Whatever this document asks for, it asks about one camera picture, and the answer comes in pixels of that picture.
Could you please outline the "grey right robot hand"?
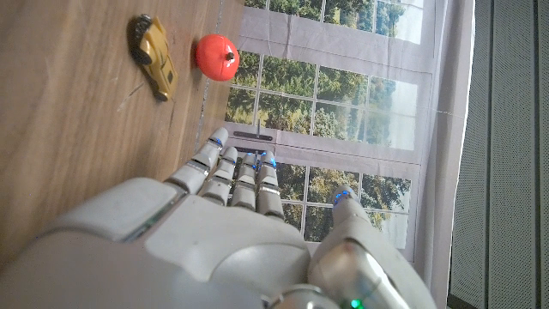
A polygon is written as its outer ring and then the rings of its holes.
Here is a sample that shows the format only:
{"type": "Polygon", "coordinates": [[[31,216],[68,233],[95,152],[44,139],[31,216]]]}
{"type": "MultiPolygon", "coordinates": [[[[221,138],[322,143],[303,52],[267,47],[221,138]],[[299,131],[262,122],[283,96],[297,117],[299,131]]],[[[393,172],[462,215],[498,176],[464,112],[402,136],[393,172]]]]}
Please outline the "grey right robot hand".
{"type": "Polygon", "coordinates": [[[1,274],[4,308],[432,308],[354,191],[315,251],[284,220],[271,152],[219,128],[165,181],[129,179],[60,215],[1,274]]]}

